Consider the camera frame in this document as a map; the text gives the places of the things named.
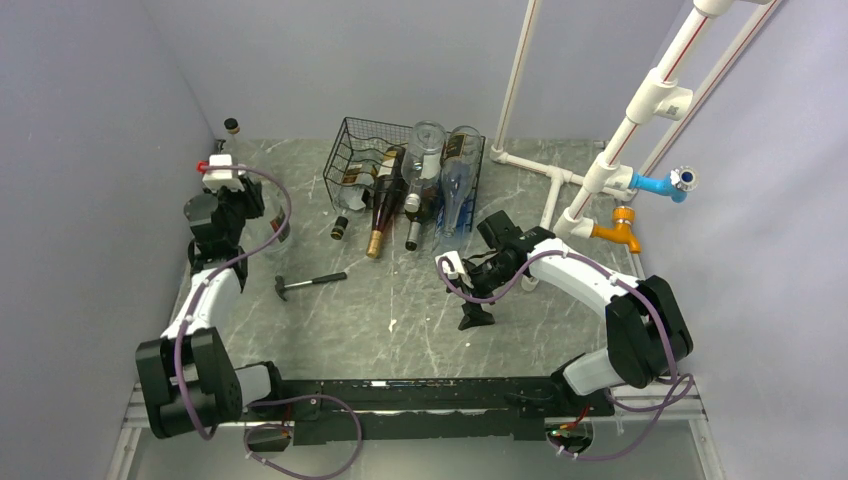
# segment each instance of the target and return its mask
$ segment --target gray wall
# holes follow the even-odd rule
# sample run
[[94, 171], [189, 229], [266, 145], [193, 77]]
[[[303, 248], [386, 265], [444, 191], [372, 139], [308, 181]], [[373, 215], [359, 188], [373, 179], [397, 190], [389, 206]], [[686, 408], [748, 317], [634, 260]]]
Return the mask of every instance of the gray wall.
[[0, 478], [103, 478], [209, 127], [138, 0], [0, 5]]
[[[526, 0], [144, 0], [214, 132], [331, 138], [358, 116], [494, 134]], [[510, 129], [608, 138], [684, 0], [547, 1]]]
[[682, 206], [640, 193], [728, 478], [844, 478], [848, 5], [787, 1], [671, 149]]

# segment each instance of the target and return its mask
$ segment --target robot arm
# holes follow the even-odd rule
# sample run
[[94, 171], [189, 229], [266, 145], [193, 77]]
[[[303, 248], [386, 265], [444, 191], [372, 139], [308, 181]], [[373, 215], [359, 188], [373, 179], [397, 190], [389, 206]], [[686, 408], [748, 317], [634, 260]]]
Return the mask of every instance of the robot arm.
[[[478, 225], [481, 236], [495, 253], [480, 264], [459, 258], [456, 252], [440, 262], [451, 283], [477, 298], [490, 298], [506, 284], [529, 258], [545, 252], [562, 252], [539, 258], [525, 275], [546, 281], [594, 310], [606, 322], [607, 347], [578, 356], [553, 374], [564, 381], [564, 393], [573, 401], [599, 389], [626, 383], [644, 388], [668, 370], [658, 332], [641, 301], [624, 288], [630, 287], [648, 299], [658, 312], [671, 344], [674, 359], [692, 351], [692, 339], [668, 283], [652, 276], [640, 281], [630, 275], [600, 266], [569, 248], [553, 233], [541, 227], [526, 232], [515, 226], [503, 211]], [[466, 302], [466, 316], [460, 329], [494, 323], [479, 304]]]
[[[213, 155], [210, 165], [232, 165], [232, 158]], [[159, 338], [142, 343], [136, 350], [150, 427], [158, 438], [194, 430], [178, 387], [172, 382], [180, 324], [209, 274], [244, 253], [239, 239], [245, 222], [260, 217], [264, 210], [262, 187], [247, 176], [214, 170], [204, 175], [203, 182], [204, 193], [186, 202], [183, 209], [194, 235], [188, 249], [191, 290], [174, 322]], [[186, 386], [206, 427], [238, 420], [244, 405], [268, 398], [279, 380], [279, 372], [270, 362], [234, 369], [218, 333], [246, 281], [246, 259], [208, 280], [197, 305], [191, 308], [191, 323], [183, 337], [182, 363], [193, 365], [196, 371], [196, 375], [186, 372]]]

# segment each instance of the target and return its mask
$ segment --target clear glass bottle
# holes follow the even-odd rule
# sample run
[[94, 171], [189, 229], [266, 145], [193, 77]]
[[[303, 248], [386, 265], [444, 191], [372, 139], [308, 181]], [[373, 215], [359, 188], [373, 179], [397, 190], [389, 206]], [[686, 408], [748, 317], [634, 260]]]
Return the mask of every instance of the clear glass bottle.
[[[257, 167], [270, 173], [268, 154], [255, 142], [245, 140], [238, 135], [241, 127], [235, 118], [224, 120], [224, 128], [227, 129], [230, 138], [224, 142], [222, 153], [231, 155], [234, 163]], [[245, 224], [248, 241], [248, 245], [242, 245], [245, 250], [252, 250], [265, 243], [286, 218], [277, 186], [261, 175], [251, 174], [250, 178], [259, 183], [262, 189], [262, 203], [265, 205], [265, 210], [260, 218], [248, 220]], [[287, 225], [285, 231], [277, 237], [277, 241], [265, 247], [263, 252], [276, 254], [285, 250], [290, 244], [291, 224]]]
[[451, 132], [441, 171], [442, 194], [445, 198], [442, 235], [445, 237], [452, 237], [456, 232], [460, 210], [474, 186], [477, 162], [482, 150], [482, 138], [475, 128], [461, 126]]
[[412, 127], [401, 167], [403, 179], [409, 185], [409, 193], [404, 201], [406, 212], [417, 212], [421, 206], [423, 190], [439, 182], [446, 137], [444, 127], [436, 122], [425, 120]]

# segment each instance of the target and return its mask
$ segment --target faucet handle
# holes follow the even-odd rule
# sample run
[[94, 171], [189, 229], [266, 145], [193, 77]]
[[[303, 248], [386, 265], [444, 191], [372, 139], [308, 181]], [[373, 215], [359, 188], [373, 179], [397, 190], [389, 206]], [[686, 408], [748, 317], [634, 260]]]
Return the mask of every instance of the faucet handle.
[[612, 223], [626, 223], [628, 225], [633, 225], [633, 221], [636, 219], [636, 210], [633, 210], [630, 207], [615, 207], [612, 211]]
[[698, 172], [692, 167], [677, 167], [668, 175], [671, 185], [681, 192], [691, 192], [698, 186]]

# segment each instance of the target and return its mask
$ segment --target white pipe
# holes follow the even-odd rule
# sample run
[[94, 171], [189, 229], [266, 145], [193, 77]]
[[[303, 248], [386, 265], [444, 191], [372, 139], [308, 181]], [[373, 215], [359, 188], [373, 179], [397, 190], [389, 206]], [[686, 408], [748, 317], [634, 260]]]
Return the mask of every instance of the white pipe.
[[496, 150], [503, 150], [504, 136], [506, 135], [506, 129], [509, 127], [509, 117], [512, 115], [515, 97], [518, 96], [518, 87], [521, 85], [521, 74], [524, 72], [527, 52], [530, 49], [530, 40], [533, 39], [533, 29], [536, 26], [536, 18], [539, 16], [539, 9], [541, 7], [542, 0], [528, 0], [527, 2], [527, 10], [524, 13], [524, 24], [521, 26], [521, 35], [518, 37], [518, 47], [515, 50], [515, 58], [512, 61], [512, 73], [509, 74], [504, 105], [501, 109], [501, 118], [498, 121], [498, 131], [495, 134], [495, 141], [492, 143], [493, 154]]
[[[583, 176], [578, 175], [571, 170], [554, 165], [545, 165], [544, 163], [534, 162], [533, 160], [527, 160], [526, 158], [516, 157], [515, 155], [511, 155], [504, 151], [501, 151], [497, 156], [492, 157], [492, 160], [496, 163], [512, 165], [525, 170], [530, 170], [531, 172], [541, 173], [551, 179], [560, 177], [562, 179], [562, 183], [583, 185]], [[604, 187], [601, 191], [608, 195], [612, 195], [621, 201], [627, 201], [630, 199], [630, 193], [626, 190]]]
[[554, 218], [556, 200], [559, 198], [559, 189], [562, 187], [562, 175], [559, 172], [551, 175], [551, 189], [548, 190], [548, 199], [545, 200], [545, 209], [542, 210], [542, 220], [539, 226], [545, 230], [551, 228], [551, 220]]
[[739, 59], [742, 52], [745, 51], [751, 43], [751, 40], [753, 40], [754, 36], [757, 35], [757, 32], [759, 32], [766, 23], [766, 20], [768, 20], [771, 14], [777, 9], [777, 5], [780, 1], [781, 0], [773, 0], [770, 4], [759, 6], [754, 10], [754, 13], [751, 14], [751, 17], [739, 31], [739, 34], [736, 35], [736, 38], [734, 38], [730, 43], [730, 46], [727, 47], [727, 50], [725, 50], [721, 58], [719, 58], [718, 62], [716, 62], [713, 69], [706, 78], [704, 78], [704, 81], [701, 82], [701, 85], [698, 87], [698, 90], [695, 92], [695, 96], [692, 99], [692, 107], [689, 108], [686, 116], [679, 122], [673, 123], [668, 128], [665, 135], [663, 135], [662, 139], [660, 139], [659, 143], [657, 143], [657, 146], [654, 147], [654, 150], [650, 155], [648, 155], [645, 163], [643, 163], [642, 167], [639, 169], [640, 175], [651, 174], [654, 167], [656, 167], [660, 160], [662, 160], [663, 156], [665, 156], [668, 149], [674, 144], [677, 137], [680, 136], [680, 133], [689, 124], [689, 121], [698, 109], [701, 108], [710, 94], [712, 94], [713, 90], [715, 90], [716, 85], [719, 84], [724, 75], [730, 70], [730, 67], [732, 67], [736, 60]]
[[663, 81], [671, 81], [677, 78], [677, 72], [683, 69], [683, 64], [689, 58], [689, 54], [695, 50], [695, 45], [699, 38], [703, 38], [701, 33], [704, 33], [712, 24], [712, 19], [704, 16], [697, 8], [693, 8], [686, 17], [686, 21], [678, 30], [671, 45], [665, 51], [665, 55], [657, 64], [657, 69], [663, 77]]
[[715, 8], [707, 8], [711, 11], [709, 14], [702, 13], [698, 8], [693, 8], [660, 59], [657, 68], [648, 72], [642, 85], [634, 94], [630, 105], [627, 106], [624, 120], [610, 139], [607, 149], [595, 157], [595, 161], [589, 167], [589, 171], [586, 172], [580, 191], [577, 192], [571, 205], [565, 209], [557, 220], [554, 226], [554, 233], [557, 236], [569, 235], [580, 225], [583, 212], [591, 204], [592, 197], [601, 191], [607, 179], [618, 170], [619, 156], [633, 133], [640, 124], [647, 122], [653, 115], [659, 113], [659, 107], [664, 101], [663, 95], [691, 95], [691, 91], [683, 92], [682, 89], [677, 87], [677, 73], [681, 70], [680, 66], [694, 51], [693, 47], [698, 43], [698, 37], [703, 36], [712, 23], [711, 17], [717, 15], [716, 12], [720, 11], [718, 9], [719, 4], [726, 6], [732, 0], [696, 0], [696, 5], [699, 1], [708, 4], [708, 7]]

